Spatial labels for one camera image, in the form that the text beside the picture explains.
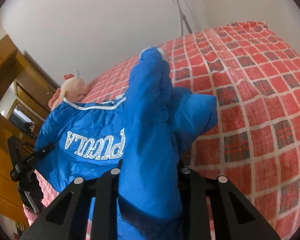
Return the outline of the pink sleeve forearm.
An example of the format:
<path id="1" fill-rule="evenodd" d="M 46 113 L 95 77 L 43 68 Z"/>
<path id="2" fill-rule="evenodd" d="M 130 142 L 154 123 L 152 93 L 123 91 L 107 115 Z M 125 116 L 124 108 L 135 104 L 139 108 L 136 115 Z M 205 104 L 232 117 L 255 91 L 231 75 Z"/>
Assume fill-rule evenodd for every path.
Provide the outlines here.
<path id="1" fill-rule="evenodd" d="M 35 220 L 41 215 L 40 212 L 35 213 L 34 211 L 31 211 L 26 205 L 23 204 L 23 211 L 27 218 L 29 226 L 31 226 Z"/>

